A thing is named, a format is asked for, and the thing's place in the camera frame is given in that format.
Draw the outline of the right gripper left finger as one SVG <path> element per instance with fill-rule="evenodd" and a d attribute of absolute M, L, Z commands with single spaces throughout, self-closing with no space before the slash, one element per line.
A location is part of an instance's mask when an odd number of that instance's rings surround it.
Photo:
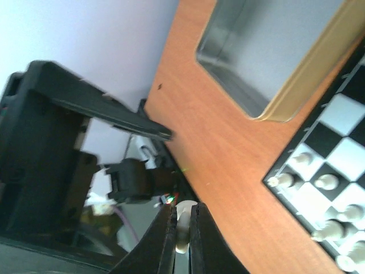
<path fill-rule="evenodd" d="M 111 271 L 119 273 L 173 273 L 177 239 L 177 211 L 161 208 L 137 246 Z"/>

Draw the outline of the white queenside bishop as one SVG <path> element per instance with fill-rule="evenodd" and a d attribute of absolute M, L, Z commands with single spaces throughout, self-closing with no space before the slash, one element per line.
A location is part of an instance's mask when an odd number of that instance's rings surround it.
<path fill-rule="evenodd" d="M 325 240 L 338 241 L 344 238 L 346 232 L 345 228 L 337 220 L 326 220 L 325 225 L 318 230 L 311 233 L 311 238 L 317 242 Z"/>

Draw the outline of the white rook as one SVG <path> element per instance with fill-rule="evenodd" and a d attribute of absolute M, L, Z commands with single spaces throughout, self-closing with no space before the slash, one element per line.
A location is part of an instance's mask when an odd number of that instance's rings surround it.
<path fill-rule="evenodd" d="M 295 183 L 294 176 L 289 173 L 282 173 L 277 176 L 270 177 L 267 184 L 270 187 L 289 188 Z"/>

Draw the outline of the white queen piece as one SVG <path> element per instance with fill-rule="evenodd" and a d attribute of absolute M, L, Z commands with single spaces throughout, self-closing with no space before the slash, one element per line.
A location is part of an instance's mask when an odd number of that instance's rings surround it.
<path fill-rule="evenodd" d="M 335 262 L 345 272 L 364 273 L 364 241 L 357 241 L 346 254 L 337 256 Z"/>

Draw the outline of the white pawn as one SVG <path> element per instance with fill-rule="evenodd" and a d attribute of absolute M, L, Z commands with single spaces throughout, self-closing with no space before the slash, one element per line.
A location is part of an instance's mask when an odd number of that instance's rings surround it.
<path fill-rule="evenodd" d="M 364 209 L 356 204 L 348 205 L 342 212 L 338 213 L 340 221 L 356 223 L 364 217 Z"/>
<path fill-rule="evenodd" d="M 339 185 L 339 179 L 333 174 L 324 174 L 314 182 L 314 185 L 326 191 L 334 190 Z"/>
<path fill-rule="evenodd" d="M 295 165 L 308 166 L 311 164 L 313 157 L 308 152 L 302 152 L 292 158 Z"/>

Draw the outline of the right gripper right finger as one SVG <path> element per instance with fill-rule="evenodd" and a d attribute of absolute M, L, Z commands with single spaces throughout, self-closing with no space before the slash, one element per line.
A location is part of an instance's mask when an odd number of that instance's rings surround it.
<path fill-rule="evenodd" d="M 189 272 L 207 274 L 249 272 L 227 245 L 204 203 L 194 205 L 191 210 Z"/>

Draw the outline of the white queenside knight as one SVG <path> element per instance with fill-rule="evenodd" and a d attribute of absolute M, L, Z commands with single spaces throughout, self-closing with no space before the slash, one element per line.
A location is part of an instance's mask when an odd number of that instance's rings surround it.
<path fill-rule="evenodd" d="M 184 200 L 176 205 L 177 211 L 177 238 L 176 252 L 185 254 L 189 248 L 190 242 L 190 217 L 192 207 L 197 205 L 196 201 Z"/>

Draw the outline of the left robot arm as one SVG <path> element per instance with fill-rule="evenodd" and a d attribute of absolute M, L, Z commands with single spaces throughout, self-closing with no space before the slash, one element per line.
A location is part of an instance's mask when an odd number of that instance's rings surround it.
<path fill-rule="evenodd" d="M 1 98 L 1 234 L 69 244 L 98 169 L 90 119 L 157 140 L 173 132 L 53 61 L 10 75 Z"/>

